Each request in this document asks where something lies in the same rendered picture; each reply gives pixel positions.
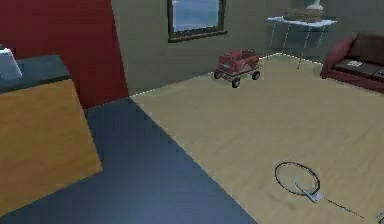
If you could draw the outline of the brown stack of books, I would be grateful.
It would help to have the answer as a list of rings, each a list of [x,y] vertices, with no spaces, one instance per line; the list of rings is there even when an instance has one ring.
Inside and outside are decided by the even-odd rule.
[[[317,9],[287,8],[283,18],[288,21],[318,22],[322,20],[324,12]]]

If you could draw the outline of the glass side table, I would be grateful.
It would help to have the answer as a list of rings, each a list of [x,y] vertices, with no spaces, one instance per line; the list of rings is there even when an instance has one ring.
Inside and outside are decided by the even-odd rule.
[[[318,38],[318,41],[317,41],[317,47],[320,47],[321,41],[322,41],[322,37],[323,37],[324,31],[325,31],[325,28],[337,23],[336,20],[329,20],[329,19],[324,19],[324,20],[320,20],[320,21],[317,21],[317,22],[304,22],[304,21],[299,21],[299,20],[286,20],[282,16],[279,16],[279,17],[268,17],[267,21],[273,23],[272,31],[271,31],[271,37],[270,37],[270,42],[269,42],[269,48],[272,48],[273,38],[274,38],[274,34],[275,34],[275,28],[276,28],[276,25],[278,23],[286,24],[287,25],[287,31],[285,33],[285,37],[284,37],[284,41],[283,41],[283,45],[284,46],[286,45],[286,41],[288,39],[288,34],[290,32],[290,27],[291,26],[299,26],[299,27],[304,27],[305,28],[306,36],[305,36],[305,39],[304,39],[304,42],[303,42],[303,47],[302,47],[302,50],[301,50],[301,54],[298,57],[297,69],[300,68],[300,65],[301,65],[301,63],[303,61],[304,52],[306,50],[306,47],[307,47],[307,44],[308,44],[308,40],[309,40],[309,37],[310,37],[310,34],[311,34],[312,30],[313,29],[319,29],[320,30],[320,37]]]

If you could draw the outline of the red cushion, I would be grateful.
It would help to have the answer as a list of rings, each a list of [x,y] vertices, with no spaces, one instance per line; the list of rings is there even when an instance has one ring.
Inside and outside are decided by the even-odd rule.
[[[322,68],[322,73],[328,73],[332,66],[344,59],[351,48],[355,38],[354,37],[349,37],[345,40],[342,40],[338,43],[336,43],[329,53],[327,54],[324,63],[323,63],[323,68]]]

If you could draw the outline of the white appliance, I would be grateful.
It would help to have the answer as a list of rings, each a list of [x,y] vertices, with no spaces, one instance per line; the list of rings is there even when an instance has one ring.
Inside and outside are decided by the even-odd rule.
[[[5,80],[14,80],[22,77],[22,72],[10,49],[0,50],[0,75]]]

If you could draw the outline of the dark framed window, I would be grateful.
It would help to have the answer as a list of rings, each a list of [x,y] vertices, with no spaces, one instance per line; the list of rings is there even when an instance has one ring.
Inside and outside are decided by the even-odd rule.
[[[168,42],[224,35],[226,0],[167,0]]]

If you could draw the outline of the red toy wagon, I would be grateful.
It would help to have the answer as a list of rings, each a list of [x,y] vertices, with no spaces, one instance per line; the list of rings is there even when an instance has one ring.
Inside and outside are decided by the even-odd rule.
[[[215,79],[223,78],[231,82],[233,88],[240,86],[240,76],[251,73],[253,80],[261,76],[260,56],[253,50],[235,50],[218,57],[217,67],[213,73]]]

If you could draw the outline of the dark red sofa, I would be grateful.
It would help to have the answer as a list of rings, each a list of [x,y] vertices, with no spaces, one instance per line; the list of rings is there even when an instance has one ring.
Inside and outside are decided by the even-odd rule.
[[[384,32],[363,31],[335,44],[320,76],[384,94]]]

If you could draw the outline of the wooden counter with dark top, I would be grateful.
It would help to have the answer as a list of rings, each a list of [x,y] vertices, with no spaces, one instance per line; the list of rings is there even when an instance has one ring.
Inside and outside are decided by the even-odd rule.
[[[0,217],[102,171],[72,76],[58,55],[0,73]]]

